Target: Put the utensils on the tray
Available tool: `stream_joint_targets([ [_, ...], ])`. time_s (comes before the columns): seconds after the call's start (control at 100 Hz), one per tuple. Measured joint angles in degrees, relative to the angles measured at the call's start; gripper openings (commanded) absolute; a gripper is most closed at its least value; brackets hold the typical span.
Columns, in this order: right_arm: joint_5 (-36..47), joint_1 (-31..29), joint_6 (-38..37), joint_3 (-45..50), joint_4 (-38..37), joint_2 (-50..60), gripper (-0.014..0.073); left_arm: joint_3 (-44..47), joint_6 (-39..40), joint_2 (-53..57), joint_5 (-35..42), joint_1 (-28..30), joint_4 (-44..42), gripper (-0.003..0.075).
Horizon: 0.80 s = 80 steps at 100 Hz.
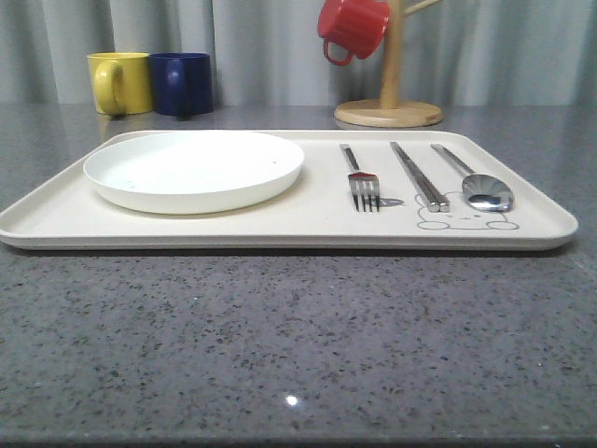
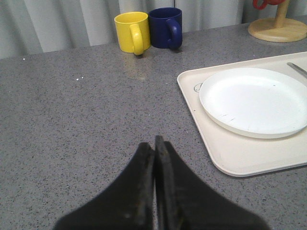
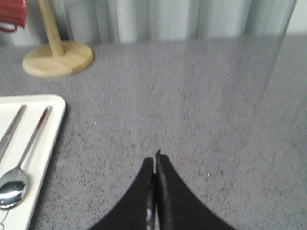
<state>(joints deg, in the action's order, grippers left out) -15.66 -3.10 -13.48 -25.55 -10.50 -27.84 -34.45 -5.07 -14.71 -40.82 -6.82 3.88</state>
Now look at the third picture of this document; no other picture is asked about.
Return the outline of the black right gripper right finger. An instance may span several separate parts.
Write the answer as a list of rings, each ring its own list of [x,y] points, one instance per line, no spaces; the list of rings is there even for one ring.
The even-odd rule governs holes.
[[[233,230],[209,210],[183,182],[169,157],[155,154],[155,196],[161,230]]]

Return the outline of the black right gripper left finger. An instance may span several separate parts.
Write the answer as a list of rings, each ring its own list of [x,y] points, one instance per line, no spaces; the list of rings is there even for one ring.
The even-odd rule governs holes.
[[[124,196],[92,230],[153,230],[155,174],[153,158],[145,158]]]

